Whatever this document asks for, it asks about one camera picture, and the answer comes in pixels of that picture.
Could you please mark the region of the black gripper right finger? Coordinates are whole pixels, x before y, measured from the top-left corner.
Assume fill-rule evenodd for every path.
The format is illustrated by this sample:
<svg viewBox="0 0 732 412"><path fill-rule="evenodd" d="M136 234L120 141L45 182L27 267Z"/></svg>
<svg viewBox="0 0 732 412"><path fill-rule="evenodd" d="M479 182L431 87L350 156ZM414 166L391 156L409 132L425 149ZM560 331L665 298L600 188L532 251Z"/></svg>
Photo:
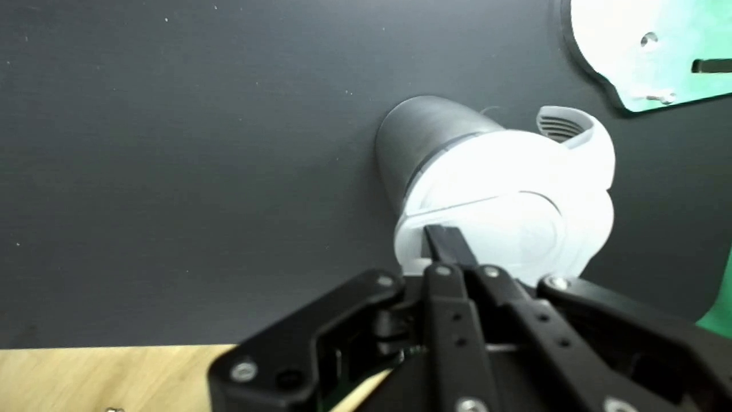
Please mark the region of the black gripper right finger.
<svg viewBox="0 0 732 412"><path fill-rule="evenodd" d="M731 338L585 278L542 276L529 293L481 266L477 281L558 412L732 412Z"/></svg>

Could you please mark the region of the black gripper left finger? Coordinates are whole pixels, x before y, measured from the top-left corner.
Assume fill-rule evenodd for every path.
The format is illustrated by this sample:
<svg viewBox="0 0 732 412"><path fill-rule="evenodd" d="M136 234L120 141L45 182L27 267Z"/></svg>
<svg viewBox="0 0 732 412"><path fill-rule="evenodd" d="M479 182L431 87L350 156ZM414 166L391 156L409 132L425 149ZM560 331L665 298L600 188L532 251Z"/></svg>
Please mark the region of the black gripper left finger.
<svg viewBox="0 0 732 412"><path fill-rule="evenodd" d="M497 412L493 365L456 227L423 229L419 276L368 269L257 331L208 365L212 412L327 412L367 378L390 380L362 412Z"/></svg>

